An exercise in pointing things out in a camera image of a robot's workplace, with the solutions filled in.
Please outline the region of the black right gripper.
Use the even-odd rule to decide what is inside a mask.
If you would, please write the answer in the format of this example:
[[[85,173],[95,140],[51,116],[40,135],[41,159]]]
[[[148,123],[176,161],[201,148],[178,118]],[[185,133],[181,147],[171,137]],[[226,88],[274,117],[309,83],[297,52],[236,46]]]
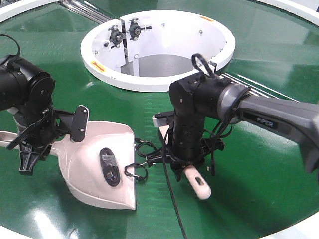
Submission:
[[[202,138],[197,142],[181,142],[180,144],[169,144],[150,153],[146,156],[148,166],[151,167],[155,163],[168,163],[175,173],[177,181],[181,179],[182,171],[186,167],[193,165],[196,169],[205,162],[205,157],[211,156],[211,163],[208,171],[212,176],[216,174],[214,152],[223,150],[224,142],[222,139]]]

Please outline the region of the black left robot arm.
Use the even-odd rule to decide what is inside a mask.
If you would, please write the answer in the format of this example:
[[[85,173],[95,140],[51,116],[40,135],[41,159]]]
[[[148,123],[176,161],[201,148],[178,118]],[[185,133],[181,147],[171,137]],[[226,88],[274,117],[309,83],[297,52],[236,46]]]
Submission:
[[[71,133],[74,114],[53,107],[54,88],[51,75],[26,59],[1,58],[0,109],[11,112],[17,125],[17,138],[7,148],[19,147],[21,175],[32,175],[54,141]]]

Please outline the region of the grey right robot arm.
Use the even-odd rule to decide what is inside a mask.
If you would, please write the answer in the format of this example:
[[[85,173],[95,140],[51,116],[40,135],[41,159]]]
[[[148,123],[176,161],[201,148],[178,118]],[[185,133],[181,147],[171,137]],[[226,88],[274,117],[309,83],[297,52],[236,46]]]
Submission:
[[[227,77],[195,73],[169,86],[174,107],[155,115],[168,125],[168,145],[147,156],[149,166],[169,163],[177,178],[189,166],[222,150],[230,124],[247,121],[298,144],[306,172],[319,167],[319,107],[315,104],[255,96]]]

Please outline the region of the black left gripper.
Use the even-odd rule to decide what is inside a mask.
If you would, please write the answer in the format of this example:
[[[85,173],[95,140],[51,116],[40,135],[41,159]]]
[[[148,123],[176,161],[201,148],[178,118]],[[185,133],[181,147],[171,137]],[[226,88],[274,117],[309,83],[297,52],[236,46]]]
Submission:
[[[13,115],[18,136],[8,146],[11,150],[18,146],[21,175],[31,176],[36,163],[49,155],[56,139],[71,133],[74,113],[56,110],[52,106],[34,114],[21,111]]]

